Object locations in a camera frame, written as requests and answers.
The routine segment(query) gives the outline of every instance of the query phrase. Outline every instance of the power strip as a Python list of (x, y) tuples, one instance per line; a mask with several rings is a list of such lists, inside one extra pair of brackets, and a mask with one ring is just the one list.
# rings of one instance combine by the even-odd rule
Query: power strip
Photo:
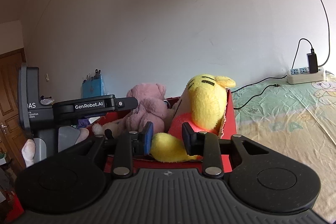
[(319, 68), (317, 73), (309, 73), (309, 67), (290, 69), (287, 72), (287, 80), (289, 84), (300, 84), (323, 81), (326, 79), (325, 71), (322, 67)]

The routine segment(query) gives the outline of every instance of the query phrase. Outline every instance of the wall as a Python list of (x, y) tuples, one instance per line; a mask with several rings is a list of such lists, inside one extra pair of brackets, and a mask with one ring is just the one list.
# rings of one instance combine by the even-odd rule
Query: wall
[(23, 48), (21, 22), (0, 24), (0, 54)]
[[(334, 47), (335, 1), (324, 2)], [(204, 72), (239, 86), (285, 75), (301, 37), (319, 63), (328, 53), (319, 0), (30, 0), (21, 21), (28, 63), (48, 73), (41, 92), (56, 100), (79, 98), (96, 68), (117, 96), (141, 82), (164, 83), (177, 96)], [(307, 52), (303, 43), (295, 67)], [(335, 69), (334, 59), (325, 68)]]

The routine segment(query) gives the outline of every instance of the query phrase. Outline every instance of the pink plush toy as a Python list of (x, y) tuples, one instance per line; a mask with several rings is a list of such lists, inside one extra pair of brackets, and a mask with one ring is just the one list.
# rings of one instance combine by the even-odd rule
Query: pink plush toy
[(127, 114), (118, 126), (118, 133), (128, 131), (142, 131), (147, 122), (152, 122), (154, 134), (164, 132), (164, 119), (168, 115), (166, 103), (163, 101), (166, 87), (161, 84), (140, 84), (132, 88), (127, 97), (135, 97), (138, 107)]

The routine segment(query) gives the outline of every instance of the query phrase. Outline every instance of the red cardboard box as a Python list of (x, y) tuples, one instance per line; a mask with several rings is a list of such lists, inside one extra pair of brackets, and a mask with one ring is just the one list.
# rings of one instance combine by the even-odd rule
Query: red cardboard box
[[(168, 98), (167, 100), (171, 105), (178, 101), (179, 97)], [(115, 120), (121, 119), (125, 117), (129, 113), (129, 111), (121, 111), (121, 112), (110, 112), (105, 116), (99, 118), (96, 122), (100, 125), (104, 125), (108, 122), (113, 122)], [(88, 126), (88, 130), (90, 134), (93, 134), (91, 131), (92, 125)], [(231, 135), (236, 134), (236, 122), (235, 122), (235, 114), (232, 104), (232, 96), (230, 90), (227, 91), (227, 106), (225, 117), (222, 121), (222, 129), (219, 133), (219, 137), (221, 139), (230, 139)], [(222, 155), (224, 172), (231, 172), (231, 165), (228, 159), (228, 155)], [(105, 172), (109, 172), (112, 166), (113, 157), (108, 157)], [(201, 161), (187, 161), (187, 162), (158, 162), (155, 160), (148, 159), (134, 159), (133, 165), (135, 170), (139, 168), (158, 168), (158, 169), (177, 169), (177, 168), (197, 168), (199, 171), (202, 171), (202, 163)]]

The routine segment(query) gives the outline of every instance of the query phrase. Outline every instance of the door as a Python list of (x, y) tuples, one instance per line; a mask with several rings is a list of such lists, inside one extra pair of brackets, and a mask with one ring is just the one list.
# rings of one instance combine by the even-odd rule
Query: door
[(26, 167), (21, 155), (26, 137), (17, 109), (18, 70), (25, 61), (23, 48), (0, 55), (0, 149), (12, 159), (10, 165), (16, 174)]

